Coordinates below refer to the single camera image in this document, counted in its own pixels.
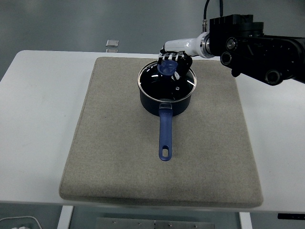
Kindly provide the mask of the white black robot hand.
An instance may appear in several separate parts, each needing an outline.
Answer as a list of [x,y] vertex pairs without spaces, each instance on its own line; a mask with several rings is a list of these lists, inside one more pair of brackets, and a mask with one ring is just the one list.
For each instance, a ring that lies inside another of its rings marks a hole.
[[178,81],[188,73],[193,57],[213,57],[208,49],[208,32],[203,32],[196,38],[167,41],[159,52],[157,69],[161,75]]

